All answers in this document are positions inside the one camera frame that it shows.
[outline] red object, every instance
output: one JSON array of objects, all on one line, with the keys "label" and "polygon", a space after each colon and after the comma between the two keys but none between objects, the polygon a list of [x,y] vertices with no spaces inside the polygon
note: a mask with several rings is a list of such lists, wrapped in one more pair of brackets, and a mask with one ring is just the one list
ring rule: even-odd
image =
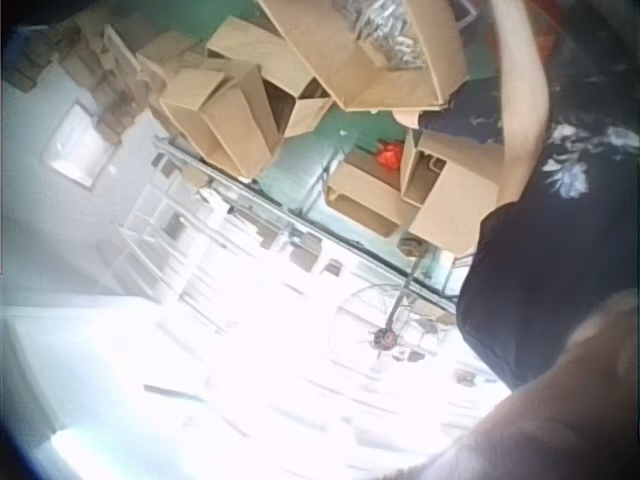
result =
[{"label": "red object", "polygon": [[395,171],[400,169],[402,162],[402,153],[404,152],[404,144],[402,142],[380,142],[376,158],[378,163],[384,168]]}]

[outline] skin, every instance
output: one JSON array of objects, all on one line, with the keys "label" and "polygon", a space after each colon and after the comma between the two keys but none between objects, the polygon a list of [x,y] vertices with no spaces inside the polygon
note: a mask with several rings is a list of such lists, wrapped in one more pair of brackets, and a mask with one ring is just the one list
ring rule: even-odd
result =
[{"label": "skin", "polygon": [[618,479],[633,465],[637,473],[637,298],[635,291],[613,297],[546,375],[500,403],[433,464],[389,478],[555,480],[606,472]]},{"label": "skin", "polygon": [[[505,161],[496,207],[517,201],[542,151],[549,87],[523,0],[492,0],[501,57]],[[393,112],[418,129],[419,112]]]},{"label": "skin", "polygon": [[[520,198],[540,157],[549,90],[523,0],[491,4],[502,65],[505,164],[500,206]],[[394,115],[409,128],[418,127],[417,112]],[[546,375],[498,405],[432,464],[389,478],[591,478],[585,475],[595,475],[602,465],[613,470],[636,458],[637,319],[637,292],[611,299],[578,329]],[[527,448],[531,442],[542,448]],[[593,454],[585,456],[585,451]]]}]

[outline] floral print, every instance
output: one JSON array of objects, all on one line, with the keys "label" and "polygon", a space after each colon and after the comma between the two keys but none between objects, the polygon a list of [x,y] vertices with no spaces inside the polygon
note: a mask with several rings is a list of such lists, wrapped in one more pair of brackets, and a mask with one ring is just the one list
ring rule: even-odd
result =
[{"label": "floral print", "polygon": [[547,160],[542,171],[549,173],[547,183],[553,185],[552,193],[562,198],[577,199],[589,192],[587,163],[585,159],[597,158],[620,161],[633,157],[640,150],[640,138],[626,128],[606,126],[602,135],[592,135],[560,119],[552,126],[548,144],[556,153]]},{"label": "floral print", "polygon": [[547,183],[554,183],[552,192],[559,192],[562,198],[579,198],[589,191],[587,180],[587,164],[584,162],[566,161],[564,164],[553,158],[542,168],[545,172],[554,172]]}]

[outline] woman's arm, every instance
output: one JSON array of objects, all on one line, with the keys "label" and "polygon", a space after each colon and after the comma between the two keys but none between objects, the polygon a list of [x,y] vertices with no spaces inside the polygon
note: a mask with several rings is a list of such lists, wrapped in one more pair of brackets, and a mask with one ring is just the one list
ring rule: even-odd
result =
[{"label": "woman's arm", "polygon": [[505,161],[498,206],[516,201],[536,165],[549,119],[549,87],[523,0],[491,0],[498,30]]}]

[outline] cardboard box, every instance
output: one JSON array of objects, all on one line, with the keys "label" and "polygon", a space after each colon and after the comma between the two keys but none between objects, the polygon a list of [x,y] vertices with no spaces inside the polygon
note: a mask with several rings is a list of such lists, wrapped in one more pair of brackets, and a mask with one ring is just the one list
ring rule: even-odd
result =
[{"label": "cardboard box", "polygon": [[93,89],[102,79],[105,71],[98,55],[81,41],[60,60],[60,66],[76,84],[87,90]]},{"label": "cardboard box", "polygon": [[329,207],[383,237],[408,225],[417,208],[400,196],[400,172],[380,165],[373,155],[353,150],[327,182]]},{"label": "cardboard box", "polygon": [[31,58],[26,55],[20,55],[14,65],[13,68],[22,73],[25,77],[30,78],[33,81],[37,81],[44,67],[41,67],[36,62],[34,62]]},{"label": "cardboard box", "polygon": [[199,39],[191,35],[169,31],[140,49],[136,57],[143,78],[149,83],[151,90],[161,95],[167,86],[167,80],[179,70],[176,59],[199,42]]},{"label": "cardboard box", "polygon": [[259,0],[282,36],[345,110],[439,110],[467,78],[449,0],[405,0],[429,67],[379,67],[330,0]]},{"label": "cardboard box", "polygon": [[104,51],[104,29],[123,18],[108,1],[100,1],[77,14],[74,19],[87,39],[89,47],[96,53]]},{"label": "cardboard box", "polygon": [[104,44],[128,75],[137,75],[141,66],[136,53],[160,33],[141,13],[136,13],[114,25],[105,26]]},{"label": "cardboard box", "polygon": [[118,100],[118,90],[114,89],[116,81],[115,75],[112,72],[107,72],[100,80],[100,83],[91,90],[91,96],[100,109],[107,109]]},{"label": "cardboard box", "polygon": [[409,132],[402,198],[420,207],[409,232],[453,253],[472,251],[480,222],[496,208],[504,149],[435,132]]},{"label": "cardboard box", "polygon": [[122,64],[116,58],[113,73],[120,85],[124,87],[128,93],[133,105],[134,117],[148,107],[149,105],[149,86],[143,80],[138,78],[137,74],[128,73]]},{"label": "cardboard box", "polygon": [[98,117],[95,129],[105,141],[118,145],[121,142],[120,136],[127,127],[113,111],[107,110]]},{"label": "cardboard box", "polygon": [[98,54],[102,68],[105,70],[113,70],[116,66],[116,57],[109,50],[105,50]]},{"label": "cardboard box", "polygon": [[160,123],[162,128],[166,130],[169,136],[175,137],[180,135],[180,130],[173,124],[160,104],[160,97],[153,91],[149,93],[149,111],[158,123]]},{"label": "cardboard box", "polygon": [[164,111],[209,163],[253,178],[280,145],[258,68],[206,60],[183,68],[160,97]]},{"label": "cardboard box", "polygon": [[213,34],[207,49],[260,65],[269,103],[284,137],[313,131],[333,103],[287,42],[265,28],[229,17]]},{"label": "cardboard box", "polygon": [[31,34],[29,45],[24,53],[41,67],[46,67],[51,63],[56,50],[51,40],[44,33],[35,31]]},{"label": "cardboard box", "polygon": [[36,86],[36,82],[34,80],[26,77],[15,68],[8,68],[3,71],[2,79],[12,87],[20,90],[22,93],[29,93]]}]

